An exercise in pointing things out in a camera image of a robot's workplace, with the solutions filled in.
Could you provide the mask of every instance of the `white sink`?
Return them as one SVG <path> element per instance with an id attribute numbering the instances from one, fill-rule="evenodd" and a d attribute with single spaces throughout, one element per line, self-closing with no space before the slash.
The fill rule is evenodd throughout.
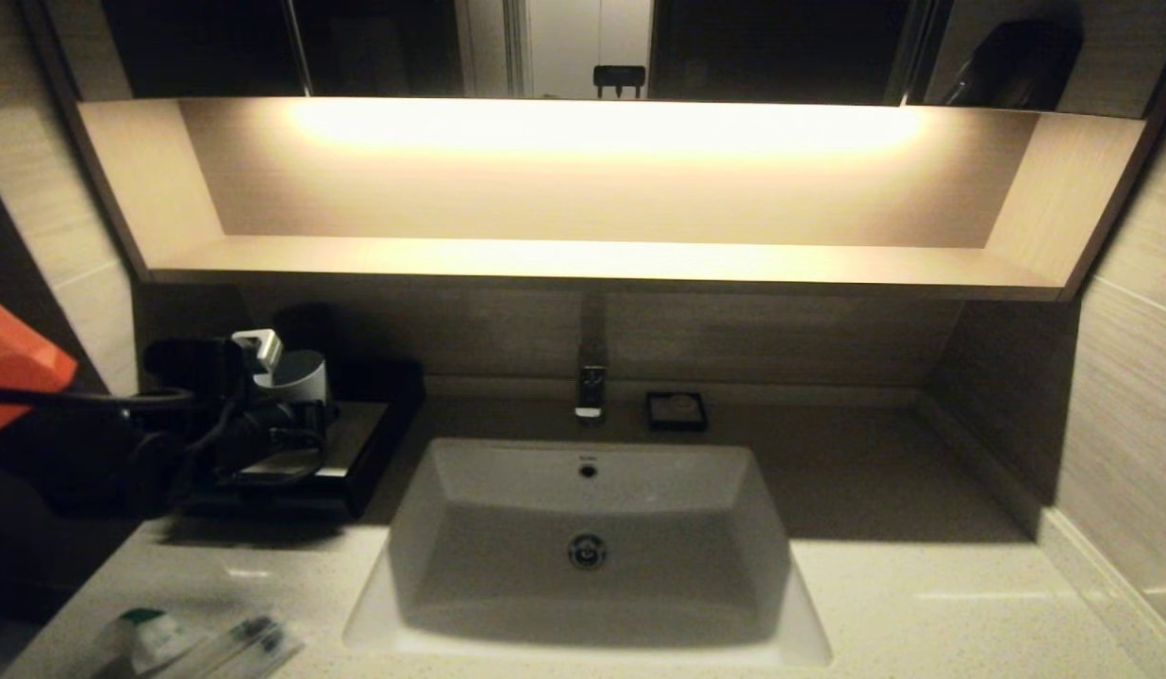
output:
<path id="1" fill-rule="evenodd" d="M 380 652 L 827 665 L 746 448 L 441 439 L 347 624 Z"/>

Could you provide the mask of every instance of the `white countertop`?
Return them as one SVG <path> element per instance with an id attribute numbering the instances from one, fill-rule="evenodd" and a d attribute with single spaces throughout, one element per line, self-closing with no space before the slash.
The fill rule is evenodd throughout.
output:
<path id="1" fill-rule="evenodd" d="M 909 411 L 709 406 L 709 434 L 652 435 L 640 405 L 583 430 L 569 404 L 431 399 L 366 519 L 143 524 L 6 677 L 90 677 L 92 639 L 134 607 L 222 629 L 272 607 L 309 645 L 280 678 L 1094 678 L 1144 674 L 1082 597 Z M 746 444 L 784 513 L 834 650 L 826 667 L 604 665 L 356 652 L 340 642 L 431 435 Z M 104 677 L 117 677 L 105 667 Z"/>

